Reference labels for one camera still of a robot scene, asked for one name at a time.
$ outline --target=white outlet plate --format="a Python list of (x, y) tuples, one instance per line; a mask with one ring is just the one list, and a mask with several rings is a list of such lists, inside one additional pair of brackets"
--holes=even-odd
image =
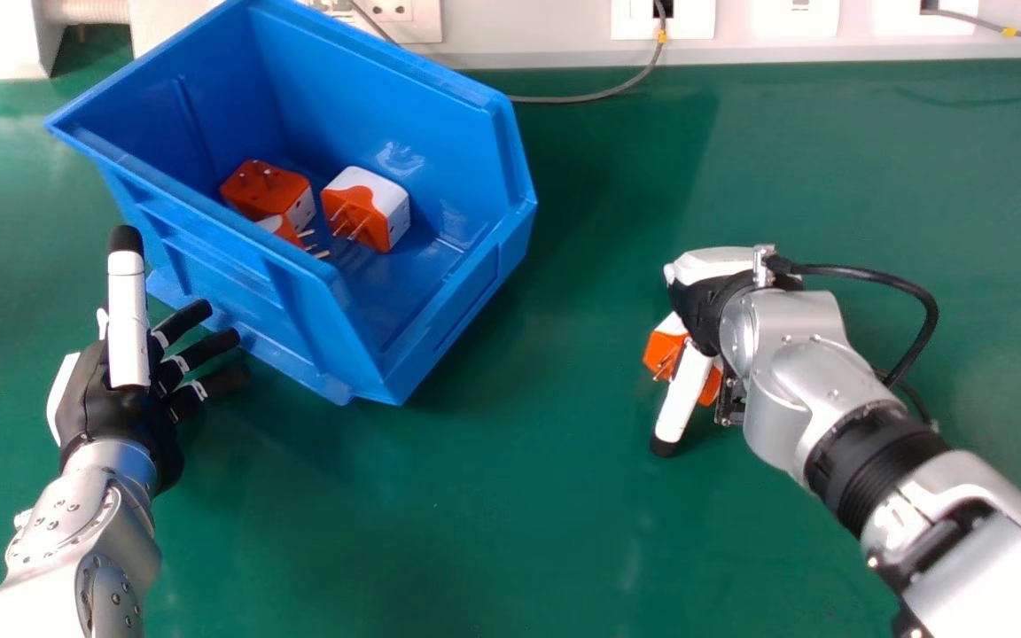
[[(613, 0), (613, 40), (655, 40), (661, 28), (652, 0)], [(716, 0), (676, 0), (669, 40), (716, 37)]]
[[(979, 16), (979, 0), (940, 0), (939, 7)], [(976, 24), (954, 17), (921, 16), (920, 0), (874, 0), (872, 31), (877, 36), (971, 36)]]
[[(349, 7), (352, 0), (299, 0), (299, 3), (377, 36), (373, 27)], [(357, 5), (400, 44), (443, 42), (440, 0), (357, 0)]]
[(842, 0), (750, 0), (759, 37), (835, 37), (840, 16)]

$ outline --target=storage bin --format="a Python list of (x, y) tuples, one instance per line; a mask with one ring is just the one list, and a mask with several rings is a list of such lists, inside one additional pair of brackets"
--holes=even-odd
[[(230, 0), (46, 119), (141, 230), (149, 292), (206, 298), (256, 358), (338, 404), (401, 404), (526, 254), (536, 199), (501, 93), (289, 0)], [(317, 259), (225, 205), (247, 158), (404, 186), (392, 253)]]

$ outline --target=robotic arm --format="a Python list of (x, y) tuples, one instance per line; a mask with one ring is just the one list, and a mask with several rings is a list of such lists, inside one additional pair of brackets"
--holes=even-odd
[(803, 290), (774, 246), (692, 251), (665, 274), (674, 311), (644, 358), (669, 380), (652, 451), (672, 453), (716, 399), (718, 424), (742, 425), (862, 542), (900, 598), (893, 635), (1021, 635), (1020, 490), (908, 412), (848, 343), (834, 296)]
[(0, 638), (144, 634), (143, 597), (159, 570), (152, 500), (184, 470), (176, 426), (248, 381), (238, 362), (182, 385), (195, 367), (234, 350), (239, 333), (224, 331), (163, 358), (211, 306), (191, 304), (150, 334), (141, 235), (118, 227), (109, 250), (101, 340), (65, 356), (46, 404), (61, 476), (15, 517)]

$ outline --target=green tabletop surface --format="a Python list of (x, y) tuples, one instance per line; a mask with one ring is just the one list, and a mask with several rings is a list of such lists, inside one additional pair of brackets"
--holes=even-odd
[[(129, 60), (127, 34), (91, 33), (56, 80), (0, 84), (0, 581), (11, 517), (57, 472), (46, 393), (96, 338), (118, 223), (42, 127)], [(477, 77), (563, 93), (631, 72)], [(337, 407), (252, 362), (250, 391), (184, 429), (148, 635), (887, 635), (896, 602), (854, 538), (741, 433), (700, 411), (680, 456), (648, 451), (661, 267), (696, 247), (929, 287), (943, 316), (910, 380), (1021, 487), (1021, 60), (672, 67), (518, 114), (541, 202), (526, 261), (404, 407)], [(887, 288), (810, 285), (879, 366), (923, 317)]]

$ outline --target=black finger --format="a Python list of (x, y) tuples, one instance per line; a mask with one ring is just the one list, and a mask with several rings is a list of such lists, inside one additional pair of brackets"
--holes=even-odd
[(159, 362), (159, 367), (152, 374), (153, 387), (158, 396), (174, 391), (184, 380), (184, 375), (202, 366), (211, 356), (230, 352), (239, 346), (239, 331), (227, 328), (210, 336), (200, 339), (194, 345), (188, 346), (183, 352), (174, 354)]
[(159, 343), (159, 347), (171, 346), (178, 342), (184, 333), (206, 322), (209, 316), (211, 316), (211, 303), (207, 302), (207, 299), (199, 299), (159, 323), (152, 331), (152, 336)]
[(210, 375), (199, 377), (198, 380), (182, 386), (167, 397), (167, 418), (173, 424), (181, 423), (198, 412), (206, 400), (238, 391), (250, 383), (251, 369), (247, 367), (246, 363), (238, 362), (218, 369)]

